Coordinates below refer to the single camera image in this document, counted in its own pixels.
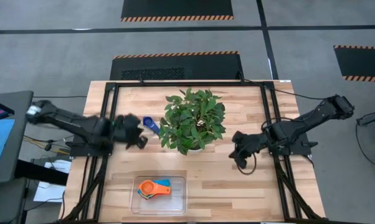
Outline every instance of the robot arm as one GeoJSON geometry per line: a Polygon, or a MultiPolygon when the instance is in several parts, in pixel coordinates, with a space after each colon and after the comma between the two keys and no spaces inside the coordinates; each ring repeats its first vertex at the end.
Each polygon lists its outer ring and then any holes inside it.
{"type": "Polygon", "coordinates": [[[89,146],[101,148],[113,142],[125,142],[127,148],[136,144],[144,148],[147,138],[140,136],[140,120],[132,115],[118,116],[115,121],[97,116],[85,117],[62,110],[50,101],[33,102],[26,114],[32,124],[48,123],[78,135],[89,146]]]}
{"type": "Polygon", "coordinates": [[[314,110],[291,121],[279,121],[262,129],[261,134],[243,134],[237,131],[232,141],[235,150],[229,155],[236,164],[245,169],[247,157],[266,147],[289,147],[307,131],[330,119],[346,119],[354,114],[354,107],[344,96],[332,96],[324,99],[314,110]]]}

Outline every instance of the wooden tabletop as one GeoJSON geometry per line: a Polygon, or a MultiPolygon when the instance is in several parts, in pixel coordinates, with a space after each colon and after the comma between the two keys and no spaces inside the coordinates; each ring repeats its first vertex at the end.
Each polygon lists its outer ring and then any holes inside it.
{"type": "MultiPolygon", "coordinates": [[[[275,88],[293,92],[290,82],[274,81],[275,88]]],[[[94,81],[85,105],[84,115],[99,115],[106,81],[94,81]]],[[[159,121],[168,104],[165,96],[181,95],[187,87],[122,87],[116,114],[133,113],[138,117],[151,116],[159,121]]],[[[267,150],[257,155],[257,170],[252,175],[241,174],[235,162],[228,158],[233,151],[231,141],[236,131],[255,134],[265,121],[260,88],[255,86],[193,87],[192,90],[210,89],[221,96],[225,105],[223,140],[216,140],[198,154],[184,156],[178,151],[161,148],[157,136],[145,131],[149,141],[144,150],[136,147],[125,150],[117,144],[108,160],[105,187],[100,211],[100,222],[260,222],[283,221],[282,207],[276,183],[273,159],[267,150]],[[181,176],[187,182],[186,213],[180,216],[147,216],[131,213],[131,193],[135,177],[150,175],[181,176]]],[[[273,111],[268,92],[270,110],[273,111]]],[[[293,95],[277,92],[281,116],[299,116],[293,95]]],[[[110,111],[111,97],[107,113],[110,111]]],[[[319,215],[324,210],[312,165],[302,156],[290,156],[295,183],[301,196],[319,215]]],[[[84,157],[73,160],[65,191],[65,213],[68,214],[79,200],[84,157]]],[[[249,160],[248,168],[253,163],[249,160]]],[[[290,215],[293,207],[287,191],[290,215]]],[[[93,215],[90,204],[88,217],[93,215]]]]}

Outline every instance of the green leaves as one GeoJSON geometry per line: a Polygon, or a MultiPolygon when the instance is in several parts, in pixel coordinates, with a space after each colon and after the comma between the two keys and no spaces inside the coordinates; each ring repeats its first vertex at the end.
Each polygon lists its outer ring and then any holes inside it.
{"type": "Polygon", "coordinates": [[[201,115],[201,117],[203,117],[205,115],[205,113],[206,113],[206,107],[207,107],[206,102],[202,102],[201,103],[201,107],[200,107],[200,115],[201,115]]]}
{"type": "Polygon", "coordinates": [[[194,137],[194,138],[196,138],[196,139],[198,139],[199,138],[199,133],[197,132],[197,129],[196,129],[196,127],[195,126],[193,126],[192,127],[192,136],[194,137]]]}
{"type": "Polygon", "coordinates": [[[217,102],[210,90],[198,90],[193,93],[191,88],[180,90],[180,96],[167,96],[170,102],[165,107],[165,117],[160,119],[159,138],[161,147],[178,149],[186,155],[189,149],[205,148],[206,144],[222,139],[225,127],[222,122],[225,106],[217,102]]]}
{"type": "Polygon", "coordinates": [[[169,109],[171,109],[172,106],[173,106],[172,104],[169,104],[169,105],[167,105],[167,106],[164,108],[164,110],[169,110],[169,109]]]}
{"type": "Polygon", "coordinates": [[[211,99],[206,107],[206,112],[212,110],[215,107],[215,99],[211,99]]]}
{"type": "Polygon", "coordinates": [[[167,99],[168,102],[172,102],[173,101],[173,99],[170,96],[166,96],[165,98],[167,99]]]}

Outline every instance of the hazard tape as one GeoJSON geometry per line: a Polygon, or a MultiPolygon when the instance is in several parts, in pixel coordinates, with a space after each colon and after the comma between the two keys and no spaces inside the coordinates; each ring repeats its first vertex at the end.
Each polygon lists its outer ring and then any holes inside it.
{"type": "Polygon", "coordinates": [[[348,48],[348,49],[374,49],[375,50],[375,47],[371,47],[371,46],[352,46],[352,45],[334,45],[334,48],[337,49],[337,48],[348,48]]]}
{"type": "Polygon", "coordinates": [[[221,51],[221,52],[191,52],[191,53],[168,53],[168,54],[143,54],[143,55],[118,55],[113,59],[118,58],[146,58],[146,57],[175,57],[175,56],[193,56],[193,55],[224,55],[224,54],[239,54],[238,51],[221,51]]]}
{"type": "MultiPolygon", "coordinates": [[[[371,49],[375,50],[373,46],[353,46],[353,45],[334,45],[335,49],[344,48],[344,49],[371,49]]],[[[361,81],[361,82],[375,82],[375,77],[372,76],[363,76],[363,75],[348,75],[343,76],[347,81],[361,81]]]]}
{"type": "Polygon", "coordinates": [[[362,82],[375,82],[375,77],[365,77],[365,76],[343,76],[347,81],[362,81],[362,82]]]}
{"type": "Polygon", "coordinates": [[[149,16],[124,17],[121,18],[121,22],[220,21],[233,19],[233,16],[149,16]]]}

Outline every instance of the orange measuring cup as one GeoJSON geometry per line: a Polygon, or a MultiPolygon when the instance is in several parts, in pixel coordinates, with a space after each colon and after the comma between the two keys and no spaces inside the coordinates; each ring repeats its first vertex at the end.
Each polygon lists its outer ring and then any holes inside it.
{"type": "Polygon", "coordinates": [[[145,195],[170,194],[171,188],[156,184],[151,180],[145,180],[139,185],[139,189],[145,195]]]}

